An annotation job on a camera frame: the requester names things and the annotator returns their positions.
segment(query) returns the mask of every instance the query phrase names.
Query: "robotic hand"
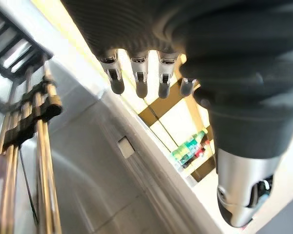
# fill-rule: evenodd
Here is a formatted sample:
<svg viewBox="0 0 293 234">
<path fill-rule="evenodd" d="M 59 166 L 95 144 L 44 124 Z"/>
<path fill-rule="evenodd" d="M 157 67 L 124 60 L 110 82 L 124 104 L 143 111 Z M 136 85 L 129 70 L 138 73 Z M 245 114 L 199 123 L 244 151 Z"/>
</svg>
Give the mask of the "robotic hand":
<svg viewBox="0 0 293 234">
<path fill-rule="evenodd" d="M 107 73 L 124 91 L 117 49 L 127 50 L 137 95 L 147 95 L 147 55 L 159 56 L 159 97 L 179 53 L 181 92 L 209 111 L 217 197 L 241 227 L 269 197 L 293 136 L 293 0 L 62 0 Z"/>
</svg>

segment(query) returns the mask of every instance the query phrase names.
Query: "black clamp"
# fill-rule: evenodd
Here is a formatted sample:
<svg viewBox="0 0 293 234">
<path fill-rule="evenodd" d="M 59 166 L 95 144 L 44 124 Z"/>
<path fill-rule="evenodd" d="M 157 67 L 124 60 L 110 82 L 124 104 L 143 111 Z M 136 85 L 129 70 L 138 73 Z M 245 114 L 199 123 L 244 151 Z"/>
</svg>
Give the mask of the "black clamp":
<svg viewBox="0 0 293 234">
<path fill-rule="evenodd" d="M 34 90 L 34 92 L 29 92 L 28 95 L 23 95 L 24 99 L 22 98 L 20 103 L 32 103 L 33 97 L 36 93 L 46 94 L 46 85 L 48 84 L 50 84 L 49 81 L 42 81 L 37 87 L 35 87 L 35 89 L 33 87 L 32 90 Z M 20 106 L 21 105 L 18 104 L 15 109 L 13 109 L 13 112 L 20 112 Z M 32 113 L 28 117 L 21 119 L 15 128 L 6 131 L 3 149 L 6 150 L 10 145 L 20 146 L 26 140 L 34 136 L 36 123 L 39 119 L 43 122 L 48 122 L 53 117 L 58 116 L 62 111 L 62 102 L 58 95 L 47 97 L 41 106 L 33 107 Z"/>
</svg>

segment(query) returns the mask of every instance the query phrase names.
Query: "metal rod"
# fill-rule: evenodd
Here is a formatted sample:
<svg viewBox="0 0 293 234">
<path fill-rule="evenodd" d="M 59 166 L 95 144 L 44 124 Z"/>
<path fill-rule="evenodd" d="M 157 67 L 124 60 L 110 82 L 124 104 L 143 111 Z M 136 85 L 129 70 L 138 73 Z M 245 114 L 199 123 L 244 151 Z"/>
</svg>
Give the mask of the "metal rod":
<svg viewBox="0 0 293 234">
<path fill-rule="evenodd" d="M 26 72 L 25 72 L 25 78 L 26 78 L 26 86 L 25 86 L 25 93 L 29 93 L 31 87 L 30 87 L 30 79 L 31 76 L 33 75 L 33 68 L 29 67 Z M 32 104 L 28 101 L 24 103 L 22 107 L 22 117 L 26 118 L 28 117 L 32 112 Z"/>
<path fill-rule="evenodd" d="M 9 100 L 7 102 L 8 105 L 10 105 L 14 99 L 17 83 L 13 83 L 9 95 Z M 4 138 L 5 138 L 5 132 L 7 128 L 9 127 L 9 121 L 10 121 L 10 115 L 11 113 L 6 113 L 3 119 L 2 127 L 1 127 L 1 132 L 0 132 L 0 155 L 3 153 L 2 148 L 3 148 L 3 143 L 4 143 Z"/>
<path fill-rule="evenodd" d="M 35 94 L 35 106 L 41 106 L 42 96 L 41 93 Z M 51 200 L 50 200 L 50 189 L 48 184 L 48 159 L 46 157 L 45 140 L 43 121 L 40 119 L 37 121 L 37 132 L 38 132 L 38 153 L 39 153 L 39 172 L 40 172 L 40 183 L 42 189 L 42 209 L 39 208 L 39 220 L 40 220 L 40 233 L 52 234 L 52 215 L 51 215 Z"/>
<path fill-rule="evenodd" d="M 19 117 L 18 112 L 13 113 L 10 128 L 17 126 Z M 0 234 L 12 234 L 14 231 L 18 149 L 18 146 L 10 145 L 5 154 L 7 170 L 0 204 Z"/>
<path fill-rule="evenodd" d="M 44 79 L 53 80 L 47 57 L 43 56 L 42 59 L 43 59 Z M 53 84 L 47 85 L 47 94 L 49 97 L 57 94 L 56 88 Z M 62 234 L 59 207 L 58 207 L 58 199 L 57 199 L 54 174 L 53 174 L 49 131 L 48 131 L 48 124 L 46 122 L 43 123 L 43 132 L 44 132 L 45 153 L 46 153 L 46 159 L 47 159 L 47 163 L 48 163 L 48 181 L 49 181 L 49 186 L 50 186 L 50 191 L 51 191 L 50 198 L 51 198 L 51 204 L 53 205 L 52 221 L 53 221 L 55 233 Z"/>
<path fill-rule="evenodd" d="M 51 202 L 53 204 L 53 225 L 56 234 L 62 234 L 59 207 L 58 207 L 58 199 L 54 181 L 53 174 L 53 165 L 52 165 L 52 156 L 51 156 L 51 147 L 50 147 L 50 139 L 49 139 L 49 131 L 48 124 L 43 123 L 43 131 L 44 131 L 44 142 L 45 142 L 45 153 L 48 161 L 48 175 L 49 175 L 49 186 L 51 190 Z"/>
</svg>

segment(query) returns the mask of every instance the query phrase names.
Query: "wire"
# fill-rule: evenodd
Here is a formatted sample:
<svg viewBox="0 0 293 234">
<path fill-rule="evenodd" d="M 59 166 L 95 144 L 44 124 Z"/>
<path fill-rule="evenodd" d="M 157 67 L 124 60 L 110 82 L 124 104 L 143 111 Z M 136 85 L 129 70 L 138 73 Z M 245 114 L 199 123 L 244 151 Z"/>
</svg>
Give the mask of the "wire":
<svg viewBox="0 0 293 234">
<path fill-rule="evenodd" d="M 24 172 L 24 177 L 25 177 L 25 182 L 26 182 L 26 187 L 27 187 L 27 193 L 28 193 L 28 197 L 29 197 L 29 201 L 30 201 L 30 206 L 31 206 L 31 210 L 33 212 L 35 225 L 37 226 L 39 224 L 39 220 L 38 220 L 37 213 L 36 213 L 36 210 L 34 207 L 33 199 L 30 194 L 30 189 L 29 189 L 29 185 L 28 185 L 28 180 L 27 180 L 27 175 L 26 175 L 26 171 L 25 171 L 23 154 L 21 152 L 21 148 L 20 148 L 20 158 L 21 158 L 21 165 L 23 167 L 23 172 Z"/>
<path fill-rule="evenodd" d="M 131 81 L 131 79 L 127 76 L 127 75 L 125 75 L 125 76 L 123 76 L 123 77 L 125 77 L 128 81 L 129 81 L 129 83 L 131 84 L 131 86 L 133 87 L 133 88 L 135 88 L 135 85 L 133 84 L 133 82 Z M 164 130 L 167 132 L 167 134 L 169 135 L 169 137 L 172 139 L 172 141 L 175 143 L 175 145 L 178 147 L 179 145 L 177 144 L 177 142 L 174 140 L 174 138 L 172 137 L 172 135 L 169 133 L 169 131 L 167 130 L 167 128 L 163 125 L 163 123 L 160 121 L 160 118 L 158 118 L 158 116 L 157 116 L 157 114 L 154 112 L 154 110 L 151 108 L 151 106 L 148 104 L 148 102 L 145 100 L 145 98 L 143 98 L 142 99 L 143 101 L 144 101 L 144 103 L 146 104 L 146 106 L 147 106 L 147 108 L 149 108 L 150 110 L 151 110 L 151 112 L 152 112 L 152 114 L 154 115 L 154 117 L 157 119 L 157 121 L 159 121 L 159 123 L 161 124 L 161 126 L 164 128 Z M 168 151 L 170 151 L 171 152 L 171 150 L 167 147 L 167 145 L 165 145 L 164 143 L 163 143 L 163 141 L 156 135 L 156 137 L 162 142 L 162 144 L 168 149 Z"/>
<path fill-rule="evenodd" d="M 167 134 L 169 135 L 169 137 L 172 139 L 172 141 L 175 143 L 175 145 L 178 147 L 177 142 L 174 140 L 174 138 L 172 137 L 172 135 L 169 133 L 169 131 L 167 130 L 167 128 L 163 125 L 163 123 L 160 121 L 160 118 L 158 118 L 157 114 L 155 113 L 155 111 L 152 109 L 152 107 L 150 105 L 147 104 L 147 102 L 145 101 L 147 107 L 151 110 L 152 114 L 154 115 L 154 117 L 157 119 L 157 121 L 159 121 L 159 123 L 161 124 L 161 126 L 164 128 L 164 130 L 167 132 Z"/>
</svg>

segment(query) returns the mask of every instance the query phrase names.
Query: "gray wall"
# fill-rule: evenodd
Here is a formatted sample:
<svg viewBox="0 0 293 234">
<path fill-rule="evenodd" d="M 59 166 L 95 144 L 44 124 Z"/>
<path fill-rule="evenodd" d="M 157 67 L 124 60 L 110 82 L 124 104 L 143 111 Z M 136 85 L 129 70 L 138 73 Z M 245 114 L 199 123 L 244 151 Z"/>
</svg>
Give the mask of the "gray wall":
<svg viewBox="0 0 293 234">
<path fill-rule="evenodd" d="M 293 200 L 257 233 L 293 234 Z"/>
</svg>

